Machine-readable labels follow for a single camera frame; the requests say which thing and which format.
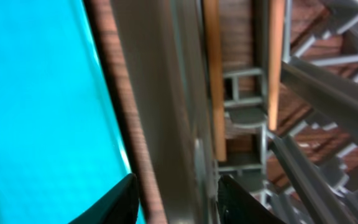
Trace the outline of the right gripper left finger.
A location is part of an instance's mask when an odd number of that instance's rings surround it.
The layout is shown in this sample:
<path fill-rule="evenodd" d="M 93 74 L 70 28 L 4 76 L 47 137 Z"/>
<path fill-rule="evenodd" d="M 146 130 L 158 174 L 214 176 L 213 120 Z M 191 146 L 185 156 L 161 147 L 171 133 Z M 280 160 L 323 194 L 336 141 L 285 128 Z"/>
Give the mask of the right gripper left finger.
<path fill-rule="evenodd" d="M 138 212 L 138 181 L 130 173 L 70 224 L 136 224 Z"/>

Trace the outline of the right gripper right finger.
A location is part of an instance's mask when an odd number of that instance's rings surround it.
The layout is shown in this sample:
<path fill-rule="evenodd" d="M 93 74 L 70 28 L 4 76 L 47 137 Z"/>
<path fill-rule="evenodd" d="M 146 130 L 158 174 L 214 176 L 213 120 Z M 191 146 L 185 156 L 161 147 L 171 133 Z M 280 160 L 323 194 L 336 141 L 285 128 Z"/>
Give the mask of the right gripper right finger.
<path fill-rule="evenodd" d="M 229 175 L 218 181 L 218 213 L 223 224 L 285 224 Z"/>

